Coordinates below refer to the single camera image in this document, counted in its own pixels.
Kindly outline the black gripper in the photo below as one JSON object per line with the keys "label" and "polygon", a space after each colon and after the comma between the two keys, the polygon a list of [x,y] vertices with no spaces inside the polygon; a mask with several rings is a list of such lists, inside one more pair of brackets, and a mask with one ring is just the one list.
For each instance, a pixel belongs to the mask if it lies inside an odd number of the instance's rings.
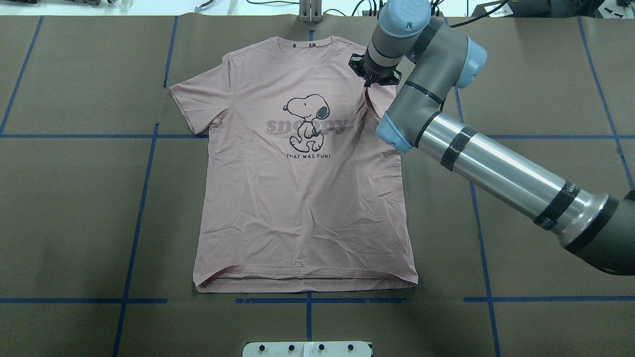
{"label": "black gripper", "polygon": [[362,78],[365,87],[372,84],[379,86],[392,86],[400,83],[402,74],[395,66],[385,67],[374,62],[370,55],[352,54],[349,59],[349,67]]}

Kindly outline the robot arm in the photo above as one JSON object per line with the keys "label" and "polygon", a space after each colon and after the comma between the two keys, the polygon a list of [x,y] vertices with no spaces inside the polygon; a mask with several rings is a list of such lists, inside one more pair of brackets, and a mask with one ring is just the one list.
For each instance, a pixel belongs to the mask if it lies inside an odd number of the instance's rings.
{"label": "robot arm", "polygon": [[557,235],[603,273],[635,273],[635,204],[592,194],[443,113],[453,88],[472,83],[486,50],[442,20],[427,0],[390,0],[363,55],[349,65],[365,87],[401,85],[376,133],[401,152],[417,148]]}

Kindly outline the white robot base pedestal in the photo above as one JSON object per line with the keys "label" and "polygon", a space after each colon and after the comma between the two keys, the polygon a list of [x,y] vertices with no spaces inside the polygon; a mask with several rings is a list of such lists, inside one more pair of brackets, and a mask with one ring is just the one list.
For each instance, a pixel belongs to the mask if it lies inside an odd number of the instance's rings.
{"label": "white robot base pedestal", "polygon": [[243,357],[373,357],[365,341],[254,342],[243,348]]}

